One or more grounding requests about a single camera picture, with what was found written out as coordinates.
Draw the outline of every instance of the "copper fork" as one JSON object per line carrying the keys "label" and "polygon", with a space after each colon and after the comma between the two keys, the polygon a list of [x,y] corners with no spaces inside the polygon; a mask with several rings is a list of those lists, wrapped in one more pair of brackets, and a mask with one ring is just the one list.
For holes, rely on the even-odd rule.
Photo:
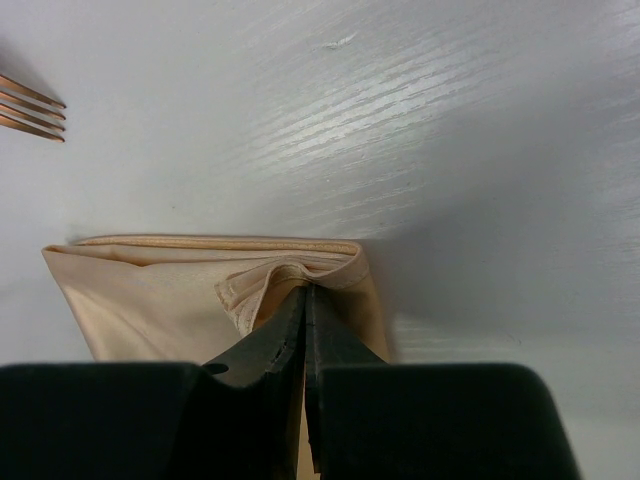
{"label": "copper fork", "polygon": [[0,74],[0,125],[64,142],[60,122],[65,116],[60,110],[65,108],[63,103]]}

